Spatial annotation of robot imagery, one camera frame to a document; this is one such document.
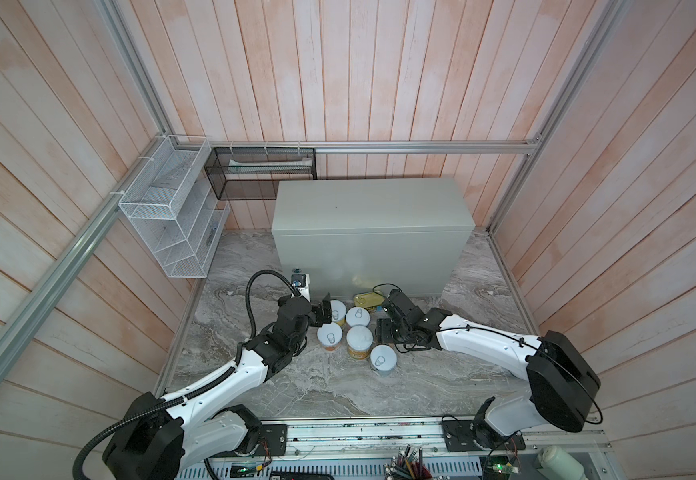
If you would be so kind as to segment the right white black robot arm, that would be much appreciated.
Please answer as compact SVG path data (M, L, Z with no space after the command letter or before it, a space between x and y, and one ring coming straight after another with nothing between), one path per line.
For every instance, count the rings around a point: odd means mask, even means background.
M441 308L423 312L397 287L383 296L376 334L402 353L454 352L497 365L526 386L507 397L487 398L471 420L472 441L501 448L526 429L548 424L578 433L601 412L601 380L562 333L522 335L467 320Z

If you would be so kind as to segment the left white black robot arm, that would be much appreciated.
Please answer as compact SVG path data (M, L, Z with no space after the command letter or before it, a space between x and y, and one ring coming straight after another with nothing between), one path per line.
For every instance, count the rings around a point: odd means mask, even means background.
M117 479L173 479L214 454L255 448L261 423L237 398L286 368L312 327L331 323L331 298L282 297L277 319L243 343L235 359L162 397L145 393L103 435L102 459Z

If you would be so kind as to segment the orange green label can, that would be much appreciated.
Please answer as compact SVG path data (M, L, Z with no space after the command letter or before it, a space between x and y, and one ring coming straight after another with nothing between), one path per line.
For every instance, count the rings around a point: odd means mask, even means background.
M348 353L356 360L366 359L374 342L372 331L366 326L351 327L346 334Z

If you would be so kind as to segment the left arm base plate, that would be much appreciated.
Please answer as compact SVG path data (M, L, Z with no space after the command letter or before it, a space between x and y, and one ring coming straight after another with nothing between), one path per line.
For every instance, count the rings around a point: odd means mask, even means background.
M283 456L286 452L287 434L288 426L284 423L263 424L252 433L250 440L243 440L240 447L225 452L224 456Z

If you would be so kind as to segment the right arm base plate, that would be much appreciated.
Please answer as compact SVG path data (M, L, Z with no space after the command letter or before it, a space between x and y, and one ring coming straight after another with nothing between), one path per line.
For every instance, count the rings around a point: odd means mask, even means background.
M513 452L526 449L526 442L520 432L515 432L510 437L501 437L480 419L465 420L445 414L440 419L440 425L448 452L470 452L478 449Z

